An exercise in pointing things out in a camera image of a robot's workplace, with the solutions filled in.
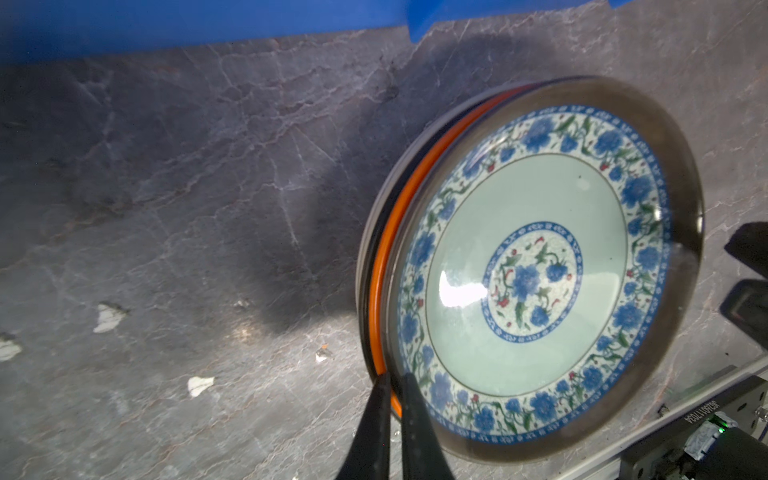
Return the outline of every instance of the plate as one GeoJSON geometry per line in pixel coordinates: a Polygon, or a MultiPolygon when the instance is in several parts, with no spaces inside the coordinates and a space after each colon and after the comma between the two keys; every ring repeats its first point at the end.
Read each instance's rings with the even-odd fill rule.
{"type": "Polygon", "coordinates": [[[545,455],[619,410],[690,298],[700,199],[679,129],[615,81],[550,84],[468,129],[406,214],[382,311],[387,366],[414,373],[444,445],[545,455]]]}

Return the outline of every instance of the black clamp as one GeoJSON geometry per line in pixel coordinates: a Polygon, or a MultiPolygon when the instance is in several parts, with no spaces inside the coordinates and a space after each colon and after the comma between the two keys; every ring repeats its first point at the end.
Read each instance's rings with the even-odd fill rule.
{"type": "MultiPolygon", "coordinates": [[[[768,279],[768,222],[745,223],[725,251],[768,279]]],[[[768,281],[741,280],[720,305],[731,323],[768,349],[768,281]]]]}
{"type": "MultiPolygon", "coordinates": [[[[391,396],[389,372],[385,372],[373,384],[366,410],[336,480],[389,478],[391,396]]],[[[402,477],[405,480],[454,480],[411,373],[403,378],[402,477]]]]}

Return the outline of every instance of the floral pattern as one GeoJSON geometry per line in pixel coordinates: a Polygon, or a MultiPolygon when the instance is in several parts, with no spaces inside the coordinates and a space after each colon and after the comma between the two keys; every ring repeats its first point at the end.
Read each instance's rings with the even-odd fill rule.
{"type": "Polygon", "coordinates": [[[507,237],[488,262],[482,300],[485,321],[508,342],[538,340],[571,311],[583,266],[581,249],[565,227],[530,223],[507,237]]]}
{"type": "MultiPolygon", "coordinates": [[[[578,244],[574,248],[567,234],[547,230],[546,222],[541,225],[542,233],[524,231],[509,244],[502,244],[496,250],[498,258],[489,262],[490,273],[486,270],[487,285],[492,288],[481,301],[482,308],[499,308],[505,316],[511,313],[506,323],[500,323],[500,316],[487,312],[493,319],[488,326],[498,328],[502,334],[525,331],[524,335],[515,335],[524,337],[528,332],[541,333],[551,328],[562,314],[557,309],[562,304],[567,306],[577,294],[575,289],[567,294],[564,290],[556,293],[554,287],[575,286],[578,281],[578,244]],[[544,239],[536,243],[539,237],[544,239]],[[533,245],[525,250],[529,242],[533,245]],[[562,243],[557,248],[558,242],[564,243],[565,252],[562,243]],[[543,250],[543,243],[548,246],[541,257],[544,262],[540,263],[536,256],[543,250]],[[515,256],[519,256],[517,260],[510,260],[515,256]],[[548,305],[546,295],[540,294],[550,286],[552,290],[546,292],[548,305]],[[556,298],[562,300],[553,309],[556,298]],[[515,315],[518,304],[526,307],[521,312],[523,327],[515,315]]],[[[667,273],[670,230],[667,191],[658,163],[637,132],[621,119],[596,108],[566,105],[531,112],[487,136],[431,199],[399,279],[399,353],[406,369],[419,381],[430,415],[456,435],[512,444],[554,432],[585,412],[617,381],[653,321],[667,273]],[[435,354],[426,329],[426,274],[446,224],[473,189],[506,165],[543,153],[576,157],[592,165],[613,188],[627,222],[624,282],[610,321],[570,372],[519,396],[474,392],[452,378],[435,354]]]]}

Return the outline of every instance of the stacked plates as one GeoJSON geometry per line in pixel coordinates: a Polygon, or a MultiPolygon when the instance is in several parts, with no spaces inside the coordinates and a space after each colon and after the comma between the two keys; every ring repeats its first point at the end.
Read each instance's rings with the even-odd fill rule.
{"type": "Polygon", "coordinates": [[[551,454],[657,365],[693,292],[701,188],[680,129],[606,78],[479,95],[433,123],[374,203],[357,265],[372,376],[419,380],[450,452],[551,454]]]}

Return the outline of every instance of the plate center medallion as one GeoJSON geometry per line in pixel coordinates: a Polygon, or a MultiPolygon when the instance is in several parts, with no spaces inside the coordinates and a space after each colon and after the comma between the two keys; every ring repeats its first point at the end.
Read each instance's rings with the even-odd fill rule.
{"type": "Polygon", "coordinates": [[[554,222],[517,229],[495,250],[485,269],[485,321],[508,342],[533,342],[562,323],[581,288],[581,250],[554,222]]]}

